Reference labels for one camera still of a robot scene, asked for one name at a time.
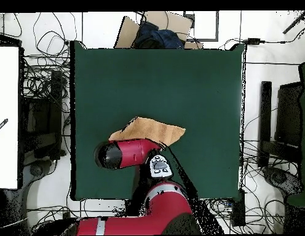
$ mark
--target green tabletop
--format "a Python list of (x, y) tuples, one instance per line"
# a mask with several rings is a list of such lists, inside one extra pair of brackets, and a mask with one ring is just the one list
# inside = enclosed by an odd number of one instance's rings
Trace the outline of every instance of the green tabletop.
[(171, 149), (201, 198), (237, 197), (244, 45), (232, 51), (71, 46), (72, 199), (131, 198), (134, 167), (98, 168), (93, 151), (136, 116), (186, 129)]

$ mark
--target towel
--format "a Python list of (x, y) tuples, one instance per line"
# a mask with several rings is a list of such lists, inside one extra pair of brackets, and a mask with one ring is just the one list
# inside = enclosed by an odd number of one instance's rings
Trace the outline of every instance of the towel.
[(122, 130), (114, 132), (109, 140), (131, 140), (148, 138), (153, 142), (167, 146), (178, 141), (185, 133), (185, 128), (164, 124), (153, 119), (135, 117)]

